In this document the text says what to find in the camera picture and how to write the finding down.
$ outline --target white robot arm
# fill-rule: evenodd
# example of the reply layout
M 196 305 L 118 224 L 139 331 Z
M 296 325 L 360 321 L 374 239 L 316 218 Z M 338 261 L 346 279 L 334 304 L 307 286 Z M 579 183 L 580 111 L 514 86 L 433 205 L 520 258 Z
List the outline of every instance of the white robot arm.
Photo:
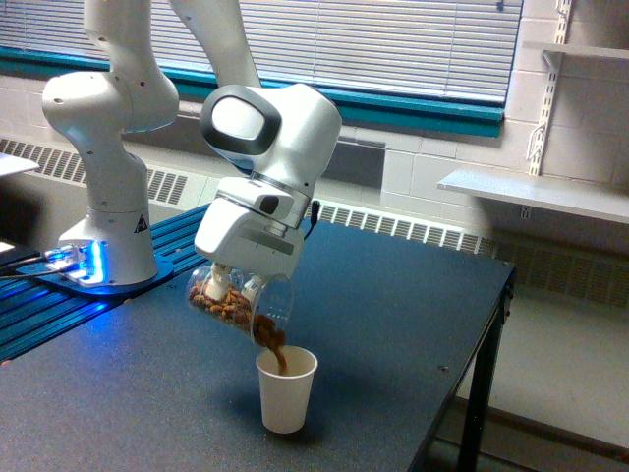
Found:
M 77 148 L 86 170 L 87 216 L 60 237 L 60 245 L 93 247 L 99 257 L 96 269 L 66 276 L 92 287 L 135 284 L 152 278 L 157 267 L 146 167 L 125 151 L 122 134 L 168 125 L 179 96 L 153 57 L 150 0 L 85 0 L 84 25 L 109 55 L 110 71 L 57 77 L 43 92 L 48 122 Z
M 290 277 L 304 242 L 300 223 L 336 146 L 341 117 L 314 88 L 261 88 L 238 0 L 170 0 L 206 51 L 219 89 L 200 116 L 201 133 L 249 177 L 222 179 L 195 239 L 217 280 L 229 267 L 256 275 L 257 286 Z

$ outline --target table leg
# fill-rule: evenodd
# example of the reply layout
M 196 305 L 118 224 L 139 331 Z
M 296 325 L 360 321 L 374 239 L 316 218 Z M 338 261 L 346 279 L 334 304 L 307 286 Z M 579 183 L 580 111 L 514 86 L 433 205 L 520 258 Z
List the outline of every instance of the table leg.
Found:
M 485 416 L 489 404 L 491 383 L 493 381 L 493 371 L 496 358 L 498 357 L 500 335 L 502 334 L 502 325 L 504 324 L 507 310 L 505 304 L 507 300 L 507 297 L 503 295 L 498 307 L 498 313 L 494 317 L 489 327 L 489 332 L 476 356 L 470 399 L 465 416 L 463 439 L 461 441 L 461 449 L 459 450 L 457 464 L 459 472 L 474 472 L 476 470 L 483 428 L 485 427 Z

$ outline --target paper cup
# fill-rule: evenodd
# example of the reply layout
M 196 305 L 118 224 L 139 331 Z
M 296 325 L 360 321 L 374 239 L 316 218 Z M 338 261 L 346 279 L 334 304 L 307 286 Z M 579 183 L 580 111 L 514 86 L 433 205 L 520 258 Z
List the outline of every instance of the paper cup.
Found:
M 262 423 L 273 433 L 295 433 L 304 426 L 311 386 L 317 367 L 315 355 L 296 346 L 284 346 L 288 371 L 278 373 L 277 359 L 269 350 L 257 356 Z

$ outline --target cable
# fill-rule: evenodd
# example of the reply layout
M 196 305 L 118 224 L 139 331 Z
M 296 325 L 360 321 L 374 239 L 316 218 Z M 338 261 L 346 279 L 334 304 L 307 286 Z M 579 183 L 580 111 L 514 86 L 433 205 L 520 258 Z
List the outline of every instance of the cable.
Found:
M 33 278 L 33 277 L 42 277 L 43 275 L 52 275 L 53 273 L 60 273 L 68 271 L 64 268 L 57 268 L 55 270 L 47 270 L 46 272 L 36 272 L 36 273 L 19 273 L 15 275 L 2 275 L 0 276 L 0 280 L 8 280 L 8 279 L 20 279 L 20 278 Z
M 320 201 L 313 200 L 313 204 L 311 205 L 311 228 L 308 230 L 308 233 L 306 233 L 306 236 L 304 236 L 304 241 L 308 239 L 308 237 L 311 235 L 311 233 L 315 229 L 316 224 L 318 223 L 318 211 L 320 210 L 320 208 L 321 208 Z
M 0 266 L 0 273 L 6 272 L 8 270 L 14 270 L 18 267 L 26 266 L 27 264 L 43 263 L 45 261 L 46 258 L 44 256 L 35 256 L 34 258 L 22 259 L 21 261 L 16 261 L 14 263 Z

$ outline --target wall shelf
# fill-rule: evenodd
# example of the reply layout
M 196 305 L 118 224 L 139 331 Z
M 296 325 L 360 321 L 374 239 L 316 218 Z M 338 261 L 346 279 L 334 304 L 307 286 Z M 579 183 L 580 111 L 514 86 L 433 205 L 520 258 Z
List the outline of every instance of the wall shelf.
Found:
M 629 191 L 489 168 L 458 169 L 437 187 L 485 199 L 629 223 Z
M 567 54 L 569 56 L 592 57 L 600 59 L 629 60 L 629 50 L 610 49 L 608 47 L 593 47 L 580 44 L 555 44 L 552 42 L 524 41 L 526 49 L 540 49 L 544 53 Z
M 27 172 L 38 167 L 39 166 L 31 160 L 13 157 L 12 155 L 0 152 L 0 177 Z

